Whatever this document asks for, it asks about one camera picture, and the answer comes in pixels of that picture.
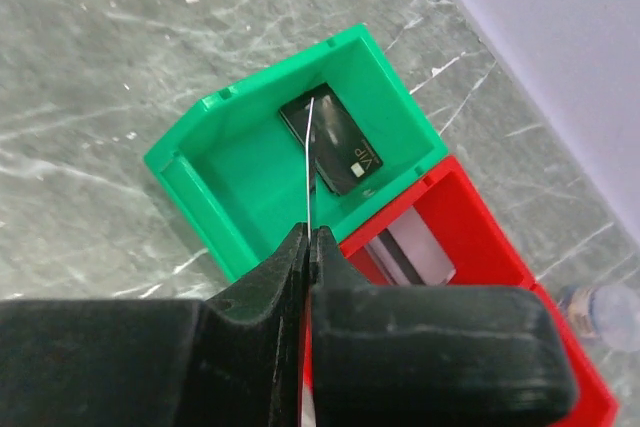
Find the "black card stripe side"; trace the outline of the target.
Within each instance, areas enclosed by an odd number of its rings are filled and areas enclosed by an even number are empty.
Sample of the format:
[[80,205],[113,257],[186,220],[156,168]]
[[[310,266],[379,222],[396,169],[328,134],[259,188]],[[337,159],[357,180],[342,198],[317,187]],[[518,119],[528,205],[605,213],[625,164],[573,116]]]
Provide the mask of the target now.
[[308,118],[305,133],[305,171],[306,171],[306,206],[307,206],[307,236],[312,237],[316,210],[316,156],[315,147],[315,98],[311,97],[308,104]]

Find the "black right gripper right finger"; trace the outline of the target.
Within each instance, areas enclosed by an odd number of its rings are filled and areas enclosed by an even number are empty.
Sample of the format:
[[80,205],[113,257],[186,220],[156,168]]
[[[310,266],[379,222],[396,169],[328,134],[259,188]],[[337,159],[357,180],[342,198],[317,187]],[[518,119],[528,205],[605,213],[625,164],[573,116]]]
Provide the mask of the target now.
[[578,385],[554,320],[513,286],[379,286],[311,237],[320,426],[548,426]]

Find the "red plastic bin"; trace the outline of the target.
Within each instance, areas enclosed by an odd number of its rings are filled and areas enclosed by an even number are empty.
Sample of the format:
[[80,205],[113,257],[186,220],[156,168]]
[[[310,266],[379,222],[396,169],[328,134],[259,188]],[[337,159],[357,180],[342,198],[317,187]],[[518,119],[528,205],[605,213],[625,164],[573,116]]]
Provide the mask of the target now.
[[343,255],[369,280],[382,274],[364,246],[406,211],[414,208],[455,268],[460,285],[511,285],[532,291],[543,301],[559,330],[579,386],[579,399],[560,426],[611,426],[618,402],[547,291],[537,283],[519,253],[475,189],[459,161],[445,157],[368,221],[340,242]]

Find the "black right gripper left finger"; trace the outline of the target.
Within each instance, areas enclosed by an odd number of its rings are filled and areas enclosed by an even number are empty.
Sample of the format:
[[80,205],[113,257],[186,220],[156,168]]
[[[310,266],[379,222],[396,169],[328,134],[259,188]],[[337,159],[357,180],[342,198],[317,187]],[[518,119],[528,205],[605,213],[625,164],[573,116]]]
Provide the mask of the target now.
[[309,240],[209,300],[1,305],[5,426],[297,426]]

